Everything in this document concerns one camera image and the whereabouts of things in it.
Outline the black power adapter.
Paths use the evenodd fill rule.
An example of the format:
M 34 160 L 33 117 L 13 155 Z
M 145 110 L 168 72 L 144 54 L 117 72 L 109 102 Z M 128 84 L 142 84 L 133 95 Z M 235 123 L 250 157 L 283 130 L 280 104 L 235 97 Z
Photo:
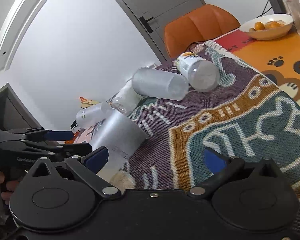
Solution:
M 286 8 L 283 0 L 269 0 L 274 14 L 286 14 Z

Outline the grey door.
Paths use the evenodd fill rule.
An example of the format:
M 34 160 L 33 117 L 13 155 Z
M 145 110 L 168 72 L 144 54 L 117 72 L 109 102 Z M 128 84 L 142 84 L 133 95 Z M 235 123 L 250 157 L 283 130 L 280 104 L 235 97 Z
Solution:
M 171 21 L 205 4 L 204 0 L 115 0 L 130 18 L 161 63 L 170 60 L 163 40 L 164 27 Z M 149 23 L 153 33 L 149 34 L 139 18 Z

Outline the orange cartoon table mat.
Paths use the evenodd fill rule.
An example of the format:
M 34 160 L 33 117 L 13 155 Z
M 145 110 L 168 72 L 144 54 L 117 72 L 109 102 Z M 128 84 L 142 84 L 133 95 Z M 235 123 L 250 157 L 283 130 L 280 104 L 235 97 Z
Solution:
M 272 80 L 300 106 L 300 35 L 258 41 L 239 30 L 214 40 Z

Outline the frosted HEYTEA plastic cup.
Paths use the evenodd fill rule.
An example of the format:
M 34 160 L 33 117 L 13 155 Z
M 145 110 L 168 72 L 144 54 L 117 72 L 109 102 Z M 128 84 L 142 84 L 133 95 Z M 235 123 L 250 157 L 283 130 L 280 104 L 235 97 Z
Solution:
M 147 139 L 147 133 L 136 123 L 121 112 L 112 109 L 102 124 L 98 125 L 89 141 L 93 150 L 104 146 L 109 152 L 106 165 L 97 172 L 97 175 L 110 181 Z

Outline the long frosted plastic cup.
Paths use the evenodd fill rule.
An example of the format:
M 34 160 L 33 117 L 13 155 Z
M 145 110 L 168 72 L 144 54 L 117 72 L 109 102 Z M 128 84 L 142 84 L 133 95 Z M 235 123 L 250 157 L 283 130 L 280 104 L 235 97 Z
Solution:
M 181 74 L 143 67 L 134 73 L 132 87 L 141 96 L 180 101 L 186 96 L 189 83 Z

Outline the yellow label plastic bottle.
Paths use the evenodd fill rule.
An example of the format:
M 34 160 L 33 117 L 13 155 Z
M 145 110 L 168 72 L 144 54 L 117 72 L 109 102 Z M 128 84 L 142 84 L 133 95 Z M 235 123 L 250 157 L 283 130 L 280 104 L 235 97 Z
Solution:
M 197 54 L 182 53 L 174 61 L 174 65 L 190 85 L 199 92 L 210 92 L 218 85 L 220 72 L 217 66 Z

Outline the dark doorway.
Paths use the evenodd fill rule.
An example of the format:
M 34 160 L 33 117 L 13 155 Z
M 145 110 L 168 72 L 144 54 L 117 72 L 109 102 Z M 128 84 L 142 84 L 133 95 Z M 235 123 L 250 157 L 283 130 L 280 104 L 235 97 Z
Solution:
M 31 132 L 43 130 L 9 83 L 0 88 L 0 133 L 25 137 Z

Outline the white small plastic bottle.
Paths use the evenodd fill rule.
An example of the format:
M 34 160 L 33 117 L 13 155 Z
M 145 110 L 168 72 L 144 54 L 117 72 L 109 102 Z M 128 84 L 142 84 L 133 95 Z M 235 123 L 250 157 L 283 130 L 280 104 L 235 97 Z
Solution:
M 143 96 L 137 94 L 132 86 L 132 81 L 126 82 L 125 86 L 113 97 L 112 107 L 122 114 L 128 116 L 143 99 Z

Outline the patterned woven blanket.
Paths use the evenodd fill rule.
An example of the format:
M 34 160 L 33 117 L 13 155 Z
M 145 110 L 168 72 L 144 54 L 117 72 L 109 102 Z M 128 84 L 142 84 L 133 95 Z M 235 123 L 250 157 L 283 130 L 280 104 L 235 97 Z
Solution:
M 300 106 L 269 78 L 211 42 L 200 56 L 221 71 L 221 86 L 203 94 L 191 89 L 181 101 L 147 98 L 130 115 L 149 136 L 113 182 L 124 189 L 189 189 L 212 173 L 203 150 L 247 163 L 270 157 L 296 193 L 299 211 L 292 231 L 300 237 Z

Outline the orange leather chair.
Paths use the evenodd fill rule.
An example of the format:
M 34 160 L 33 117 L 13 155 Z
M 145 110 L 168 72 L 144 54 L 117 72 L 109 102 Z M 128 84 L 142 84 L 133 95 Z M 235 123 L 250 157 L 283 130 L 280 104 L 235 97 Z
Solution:
M 206 4 L 168 23 L 163 32 L 164 45 L 169 57 L 176 58 L 190 44 L 212 40 L 239 26 L 228 11 Z

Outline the white fruit bowl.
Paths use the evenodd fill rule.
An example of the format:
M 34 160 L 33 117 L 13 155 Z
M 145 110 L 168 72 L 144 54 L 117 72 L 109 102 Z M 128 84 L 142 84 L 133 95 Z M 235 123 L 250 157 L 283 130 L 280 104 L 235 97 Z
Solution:
M 267 41 L 285 36 L 294 20 L 288 14 L 266 15 L 250 20 L 239 27 L 239 31 L 255 40 Z

